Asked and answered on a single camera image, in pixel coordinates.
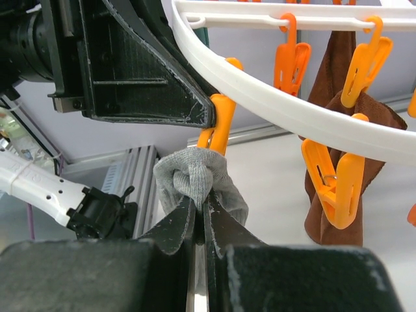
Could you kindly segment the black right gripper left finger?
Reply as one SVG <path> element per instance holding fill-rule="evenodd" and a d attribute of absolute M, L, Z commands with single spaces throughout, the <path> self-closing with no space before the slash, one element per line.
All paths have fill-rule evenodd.
<path fill-rule="evenodd" d="M 138 239 L 22 242 L 1 254 L 2 311 L 192 311 L 195 204 Z"/>

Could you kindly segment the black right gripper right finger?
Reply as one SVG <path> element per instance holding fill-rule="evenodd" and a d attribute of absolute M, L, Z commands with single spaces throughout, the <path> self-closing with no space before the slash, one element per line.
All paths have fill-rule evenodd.
<path fill-rule="evenodd" d="M 209 311 L 402 311 L 386 269 L 351 246 L 270 246 L 211 192 L 203 206 Z"/>

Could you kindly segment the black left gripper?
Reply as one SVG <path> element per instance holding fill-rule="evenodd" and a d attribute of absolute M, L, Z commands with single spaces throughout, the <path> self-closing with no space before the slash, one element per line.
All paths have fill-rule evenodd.
<path fill-rule="evenodd" d="M 106 122 L 215 124 L 215 88 L 180 52 L 160 1 L 40 4 L 57 112 L 85 107 L 84 116 Z"/>

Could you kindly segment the grey sock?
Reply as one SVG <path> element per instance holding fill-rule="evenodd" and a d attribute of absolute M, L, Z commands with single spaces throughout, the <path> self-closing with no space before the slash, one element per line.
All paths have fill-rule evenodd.
<path fill-rule="evenodd" d="M 210 191 L 215 191 L 222 207 L 241 225 L 249 208 L 228 174 L 226 158 L 216 151 L 185 148 L 163 157 L 154 167 L 157 193 L 165 214 L 171 213 L 183 196 L 202 208 Z"/>

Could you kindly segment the white round clip hanger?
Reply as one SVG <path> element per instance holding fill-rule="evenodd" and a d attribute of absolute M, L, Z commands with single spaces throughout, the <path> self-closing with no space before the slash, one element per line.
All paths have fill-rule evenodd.
<path fill-rule="evenodd" d="M 236 1 L 172 1 L 172 30 L 180 51 L 211 85 L 261 118 L 326 146 L 388 163 L 415 164 L 415 133 L 328 111 L 236 69 L 194 34 L 198 27 L 273 29 L 294 14 L 302 30 L 361 30 L 370 16 L 388 31 L 413 31 L 415 6 L 382 1 L 377 6 L 297 5 Z"/>

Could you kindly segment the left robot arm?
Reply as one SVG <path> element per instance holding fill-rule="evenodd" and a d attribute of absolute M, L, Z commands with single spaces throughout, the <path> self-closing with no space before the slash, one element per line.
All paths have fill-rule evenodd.
<path fill-rule="evenodd" d="M 207 128 L 215 89 L 180 52 L 160 1 L 1 2 L 1 196 L 78 238 L 128 239 L 130 186 L 64 179 L 70 148 L 114 148 L 119 124 Z"/>

